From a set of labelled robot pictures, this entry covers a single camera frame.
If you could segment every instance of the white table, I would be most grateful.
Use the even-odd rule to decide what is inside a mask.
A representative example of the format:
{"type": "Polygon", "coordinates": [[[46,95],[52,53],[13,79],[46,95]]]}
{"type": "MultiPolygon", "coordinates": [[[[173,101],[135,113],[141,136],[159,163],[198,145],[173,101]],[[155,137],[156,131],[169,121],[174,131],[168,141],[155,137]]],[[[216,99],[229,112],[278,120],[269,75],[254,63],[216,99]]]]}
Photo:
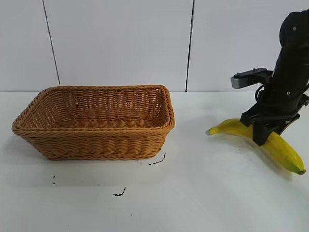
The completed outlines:
{"type": "MultiPolygon", "coordinates": [[[[254,93],[171,93],[176,127],[139,161],[45,159],[11,132],[36,94],[0,93],[1,232],[309,231],[309,173],[291,177],[244,140],[205,133],[254,93]]],[[[304,107],[283,137],[309,167],[308,122],[304,107]]]]}

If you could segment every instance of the white wall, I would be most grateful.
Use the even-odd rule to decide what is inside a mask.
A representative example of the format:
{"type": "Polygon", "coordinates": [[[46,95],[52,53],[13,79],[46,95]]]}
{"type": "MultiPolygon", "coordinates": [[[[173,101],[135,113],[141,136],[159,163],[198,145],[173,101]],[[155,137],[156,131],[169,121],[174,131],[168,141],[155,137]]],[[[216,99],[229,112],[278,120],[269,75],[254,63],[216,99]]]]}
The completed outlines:
{"type": "Polygon", "coordinates": [[[45,0],[61,85],[184,91],[192,0],[45,0]]]}
{"type": "Polygon", "coordinates": [[[0,0],[0,91],[56,85],[42,0],[0,0]]]}
{"type": "Polygon", "coordinates": [[[233,90],[235,73],[272,70],[283,20],[308,8],[308,0],[195,0],[188,91],[233,90]]]}
{"type": "MultiPolygon", "coordinates": [[[[192,0],[45,0],[45,6],[62,85],[185,90],[192,0]]],[[[273,69],[281,23],[307,8],[307,0],[195,0],[188,91],[233,90],[235,73],[273,69]]],[[[56,85],[42,0],[0,0],[0,91],[56,85]]]]}

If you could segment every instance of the banana tip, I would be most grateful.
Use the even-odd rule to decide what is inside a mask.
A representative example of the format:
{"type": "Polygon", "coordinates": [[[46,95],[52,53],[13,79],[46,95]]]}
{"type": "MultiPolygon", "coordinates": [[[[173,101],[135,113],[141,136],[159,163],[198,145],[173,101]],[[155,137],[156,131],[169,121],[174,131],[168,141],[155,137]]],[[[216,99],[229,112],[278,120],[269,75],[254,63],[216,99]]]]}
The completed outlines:
{"type": "Polygon", "coordinates": [[[303,174],[305,174],[305,173],[306,173],[306,169],[302,170],[302,171],[299,172],[298,174],[299,174],[299,175],[303,175],[303,174]]]}

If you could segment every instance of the black tape mark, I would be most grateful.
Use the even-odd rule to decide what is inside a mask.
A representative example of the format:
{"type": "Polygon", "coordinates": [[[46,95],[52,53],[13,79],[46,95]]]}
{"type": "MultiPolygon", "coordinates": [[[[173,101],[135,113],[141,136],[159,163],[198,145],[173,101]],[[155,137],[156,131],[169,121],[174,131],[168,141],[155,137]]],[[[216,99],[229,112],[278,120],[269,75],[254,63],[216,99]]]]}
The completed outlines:
{"type": "Polygon", "coordinates": [[[120,197],[124,194],[124,192],[126,191],[126,188],[124,188],[124,191],[120,194],[113,194],[114,197],[120,197]]]}
{"type": "Polygon", "coordinates": [[[164,152],[164,156],[163,156],[162,160],[160,160],[160,161],[158,161],[158,162],[155,162],[155,163],[150,163],[149,165],[161,163],[161,162],[165,159],[165,155],[166,155],[166,152],[164,152]]]}

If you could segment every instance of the black mark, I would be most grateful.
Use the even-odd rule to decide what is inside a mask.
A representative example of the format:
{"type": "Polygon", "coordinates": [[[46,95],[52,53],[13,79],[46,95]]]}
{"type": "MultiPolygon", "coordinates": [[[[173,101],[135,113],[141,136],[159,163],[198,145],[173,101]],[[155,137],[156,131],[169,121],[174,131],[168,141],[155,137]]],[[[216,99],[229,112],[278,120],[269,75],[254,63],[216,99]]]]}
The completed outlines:
{"type": "Polygon", "coordinates": [[[57,67],[57,62],[56,62],[56,57],[55,57],[55,51],[54,51],[52,36],[51,36],[51,34],[50,34],[50,29],[49,29],[49,24],[48,24],[48,19],[47,19],[46,7],[45,7],[45,2],[44,2],[44,0],[42,0],[42,3],[43,3],[43,9],[44,9],[45,20],[46,20],[46,25],[47,25],[47,31],[48,31],[48,35],[49,35],[49,41],[50,41],[50,45],[51,45],[51,48],[52,48],[52,53],[53,53],[53,58],[54,58],[54,63],[55,63],[55,68],[56,68],[58,83],[59,83],[59,86],[60,86],[61,84],[60,84],[60,79],[59,79],[59,72],[58,72],[58,67],[57,67]]]}
{"type": "Polygon", "coordinates": [[[194,19],[194,3],[192,0],[192,14],[191,14],[191,26],[190,26],[190,37],[189,37],[189,51],[188,51],[188,63],[187,63],[187,77],[185,81],[185,91],[188,91],[188,77],[189,77],[189,65],[190,65],[190,54],[191,54],[191,40],[192,40],[192,30],[193,30],[193,19],[194,19]]]}
{"type": "Polygon", "coordinates": [[[149,165],[161,163],[161,162],[165,159],[165,155],[166,155],[166,152],[164,152],[164,156],[163,156],[162,160],[160,160],[160,161],[158,161],[158,162],[155,162],[155,163],[150,163],[149,165]]]}
{"type": "Polygon", "coordinates": [[[122,195],[124,194],[125,191],[126,191],[126,188],[124,188],[124,191],[123,191],[122,193],[120,193],[120,194],[113,194],[113,196],[115,196],[115,197],[122,196],[122,195]]]}

